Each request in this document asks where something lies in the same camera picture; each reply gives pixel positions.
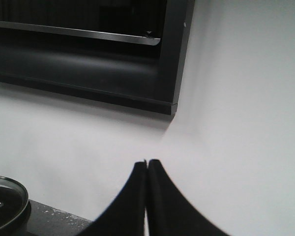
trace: speckled countertop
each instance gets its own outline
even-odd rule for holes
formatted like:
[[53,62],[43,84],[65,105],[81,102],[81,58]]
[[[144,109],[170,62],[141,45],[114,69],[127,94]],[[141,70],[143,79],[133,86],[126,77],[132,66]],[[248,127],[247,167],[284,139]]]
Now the speckled countertop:
[[30,200],[32,206],[27,236],[75,236],[91,221]]

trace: round lid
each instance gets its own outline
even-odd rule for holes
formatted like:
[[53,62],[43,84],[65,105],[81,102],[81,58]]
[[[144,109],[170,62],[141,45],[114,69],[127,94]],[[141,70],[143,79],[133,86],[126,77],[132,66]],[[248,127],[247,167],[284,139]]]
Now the round lid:
[[19,182],[0,176],[0,229],[12,223],[29,202],[26,188]]

